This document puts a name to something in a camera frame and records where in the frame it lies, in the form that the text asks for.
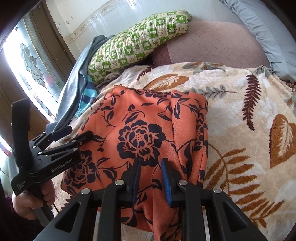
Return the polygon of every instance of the pink pillow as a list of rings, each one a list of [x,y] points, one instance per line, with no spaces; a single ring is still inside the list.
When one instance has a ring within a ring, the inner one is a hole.
[[[270,67],[263,48],[245,25],[203,21],[188,24],[186,34],[152,52],[155,66],[202,61],[233,68]]]

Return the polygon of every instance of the blue pillowcase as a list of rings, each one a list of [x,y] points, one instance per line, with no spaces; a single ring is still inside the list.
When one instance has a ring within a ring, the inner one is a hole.
[[[220,1],[232,9],[256,37],[273,73],[281,80],[296,82],[296,42],[285,25],[259,0]]]

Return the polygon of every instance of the blue striped cloth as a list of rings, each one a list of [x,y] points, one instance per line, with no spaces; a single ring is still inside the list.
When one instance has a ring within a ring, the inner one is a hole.
[[[90,76],[87,75],[86,86],[82,92],[79,107],[74,116],[77,118],[81,116],[93,104],[97,96],[98,92],[94,86],[94,83],[92,82]]]

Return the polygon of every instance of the orange floral fabric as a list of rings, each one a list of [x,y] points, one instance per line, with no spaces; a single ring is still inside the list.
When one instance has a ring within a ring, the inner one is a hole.
[[[82,162],[64,173],[62,189],[76,195],[98,190],[121,178],[136,157],[141,176],[133,208],[121,222],[154,232],[157,241],[179,240],[179,210],[165,201],[161,160],[168,158],[183,179],[202,185],[208,157],[207,101],[194,92],[155,92],[116,87],[89,116],[78,134],[91,130]]]

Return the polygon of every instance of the bedsheet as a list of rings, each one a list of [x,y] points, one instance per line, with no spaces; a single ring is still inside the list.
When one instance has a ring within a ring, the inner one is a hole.
[[[204,95],[209,145],[204,188],[220,186],[269,241],[284,240],[296,222],[296,93],[292,88],[264,66],[234,69],[203,62],[134,66],[102,90],[73,124],[72,135],[58,144],[70,140],[118,84]],[[152,233],[126,225],[122,235],[123,240],[153,239]]]

